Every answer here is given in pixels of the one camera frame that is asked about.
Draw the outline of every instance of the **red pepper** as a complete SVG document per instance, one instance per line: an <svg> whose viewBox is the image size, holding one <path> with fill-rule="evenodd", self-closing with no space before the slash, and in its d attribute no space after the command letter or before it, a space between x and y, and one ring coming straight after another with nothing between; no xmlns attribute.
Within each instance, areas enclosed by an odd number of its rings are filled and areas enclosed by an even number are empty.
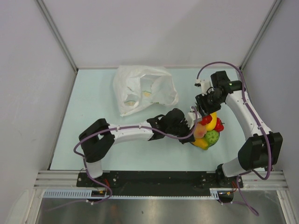
<svg viewBox="0 0 299 224"><path fill-rule="evenodd" d="M200 123L201 125L206 125L206 124L210 123L210 122L212 121L212 119L213 119L212 116L209 114L209 115L203 117L203 118L202 118L202 121L199 122L199 123Z"/></svg>
<svg viewBox="0 0 299 224"><path fill-rule="evenodd" d="M217 132L222 132L224 130L224 126L223 126L220 118L217 118L217 122L216 122L216 126L215 126L214 130Z"/></svg>

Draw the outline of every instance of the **yellow fruit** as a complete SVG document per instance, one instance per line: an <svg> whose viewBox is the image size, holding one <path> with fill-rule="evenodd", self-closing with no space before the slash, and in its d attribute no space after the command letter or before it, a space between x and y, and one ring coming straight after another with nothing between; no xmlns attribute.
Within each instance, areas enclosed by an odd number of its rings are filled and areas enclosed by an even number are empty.
<svg viewBox="0 0 299 224"><path fill-rule="evenodd" d="M192 142L192 144L202 148L203 150L207 150L209 148L209 143L205 138L195 139L195 142Z"/></svg>
<svg viewBox="0 0 299 224"><path fill-rule="evenodd" d="M211 113L210 115L212 116L212 121L206 124L206 130L208 132L213 130L216 127L216 123L217 123L217 112Z"/></svg>

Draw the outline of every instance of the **white plastic bag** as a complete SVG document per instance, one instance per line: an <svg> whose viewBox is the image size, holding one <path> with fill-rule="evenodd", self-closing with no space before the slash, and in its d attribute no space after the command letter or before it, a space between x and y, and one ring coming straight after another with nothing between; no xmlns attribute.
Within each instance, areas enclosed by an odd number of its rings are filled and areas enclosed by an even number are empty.
<svg viewBox="0 0 299 224"><path fill-rule="evenodd" d="M163 67L120 66L113 88L122 117L154 103L175 105L178 102L172 76Z"/></svg>

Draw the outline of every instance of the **red wire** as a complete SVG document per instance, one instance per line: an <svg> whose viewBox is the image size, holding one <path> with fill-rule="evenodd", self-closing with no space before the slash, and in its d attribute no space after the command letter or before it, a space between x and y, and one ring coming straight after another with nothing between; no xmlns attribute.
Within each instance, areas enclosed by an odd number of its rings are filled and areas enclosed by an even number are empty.
<svg viewBox="0 0 299 224"><path fill-rule="evenodd" d="M109 184L108 180L104 179L104 181L106 182L107 186L110 187L110 184Z"/></svg>
<svg viewBox="0 0 299 224"><path fill-rule="evenodd" d="M235 190L233 192L236 192L238 190L238 188L234 181L232 181L232 185L233 185L233 189L235 188Z"/></svg>

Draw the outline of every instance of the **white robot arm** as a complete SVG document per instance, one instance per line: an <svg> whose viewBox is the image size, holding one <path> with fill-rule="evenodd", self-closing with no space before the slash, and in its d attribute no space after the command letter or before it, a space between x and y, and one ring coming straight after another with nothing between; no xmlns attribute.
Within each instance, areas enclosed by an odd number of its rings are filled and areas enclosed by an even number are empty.
<svg viewBox="0 0 299 224"><path fill-rule="evenodd" d="M202 88L202 93L197 95L196 101L199 113L188 113L185 118L184 113L175 108L166 115L158 115L143 123L135 125L111 125L105 119L99 119L86 129L80 136L81 147L85 154L86 165L92 178L102 175L101 159L113 144L132 140L157 140L165 135L179 139L181 143L194 142L194 136L190 133L195 120L221 109L221 104L226 103L237 117L246 142L238 152L235 159L230 162L220 164L216 173L220 178L237 176L255 168L268 166L268 150L266 139L260 128L267 135L271 147L271 165L277 163L282 136L280 133L273 133L271 129L260 119L248 95L245 92L245 102L242 97L241 81L230 81L225 71L219 71L211 75L213 86L208 80L197 80L196 86ZM261 124L258 126L253 116ZM99 133L92 138L86 139L95 133Z"/></svg>

